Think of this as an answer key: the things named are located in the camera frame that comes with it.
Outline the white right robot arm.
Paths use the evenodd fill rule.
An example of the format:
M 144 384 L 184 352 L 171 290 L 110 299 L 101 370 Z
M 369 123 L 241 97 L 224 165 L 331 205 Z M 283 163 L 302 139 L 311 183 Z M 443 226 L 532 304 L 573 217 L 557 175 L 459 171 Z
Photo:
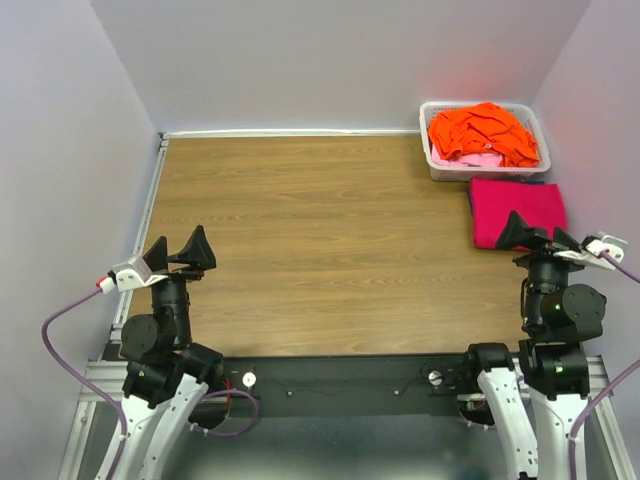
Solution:
M 602 335 L 607 300 L 569 277 L 596 244 L 509 214 L 497 246 L 522 248 L 515 264 L 527 273 L 517 352 L 475 343 L 461 354 L 230 357 L 189 421 L 217 433 L 228 399 L 247 417 L 458 415 L 496 430 L 509 478 L 582 479 L 592 397 L 583 345 Z

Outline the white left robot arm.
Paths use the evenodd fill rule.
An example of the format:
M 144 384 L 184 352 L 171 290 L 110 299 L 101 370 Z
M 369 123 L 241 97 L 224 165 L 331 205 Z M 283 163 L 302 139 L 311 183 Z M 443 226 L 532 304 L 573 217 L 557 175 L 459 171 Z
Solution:
M 187 289 L 216 265 L 198 225 L 179 252 L 170 254 L 161 236 L 144 255 L 114 266 L 100 281 L 105 292 L 150 290 L 151 310 L 129 317 L 121 330 L 119 354 L 127 365 L 116 404 L 119 425 L 97 478 L 158 476 L 178 426 L 203 395 L 220 387 L 223 356 L 194 342 Z

